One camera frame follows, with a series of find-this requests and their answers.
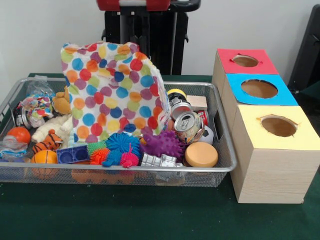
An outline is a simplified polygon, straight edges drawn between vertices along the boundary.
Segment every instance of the yellow square top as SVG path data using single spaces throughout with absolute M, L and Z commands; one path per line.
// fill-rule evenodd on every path
M 320 150 L 320 138 L 300 106 L 238 107 L 255 149 Z

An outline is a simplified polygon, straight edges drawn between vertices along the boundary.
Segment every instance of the blue spiky ball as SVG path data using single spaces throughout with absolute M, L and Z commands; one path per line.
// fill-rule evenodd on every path
M 138 156 L 138 158 L 141 157 L 140 141 L 135 136 L 129 136 L 126 133 L 114 133 L 105 142 L 108 149 L 111 151 L 118 150 L 122 154 L 129 152 L 131 144 L 131 152 Z
M 118 150 L 112 150 L 109 152 L 108 156 L 106 156 L 105 161 L 102 162 L 102 166 L 110 167 L 112 165 L 117 166 L 120 165 L 122 153 Z

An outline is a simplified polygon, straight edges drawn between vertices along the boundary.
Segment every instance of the white ball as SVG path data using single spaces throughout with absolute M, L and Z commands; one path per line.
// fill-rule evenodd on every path
M 210 129 L 210 127 L 208 126 L 204 126 L 204 132 L 202 137 L 199 139 L 198 142 L 204 142 L 207 144 L 212 145 L 212 143 L 214 142 L 214 132 Z

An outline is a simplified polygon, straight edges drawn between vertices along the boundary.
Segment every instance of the polka dot bag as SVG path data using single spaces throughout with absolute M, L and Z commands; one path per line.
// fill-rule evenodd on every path
M 164 82 L 136 44 L 67 43 L 61 61 L 75 142 L 94 143 L 120 132 L 158 135 L 167 124 Z

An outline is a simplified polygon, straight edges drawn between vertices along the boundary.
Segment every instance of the white wall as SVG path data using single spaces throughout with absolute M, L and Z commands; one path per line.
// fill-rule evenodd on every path
M 211 75 L 216 48 L 266 49 L 285 81 L 317 0 L 202 0 L 189 13 L 183 74 Z M 65 42 L 99 41 L 104 13 L 94 0 L 2 0 L 0 102 L 29 73 L 60 73 Z

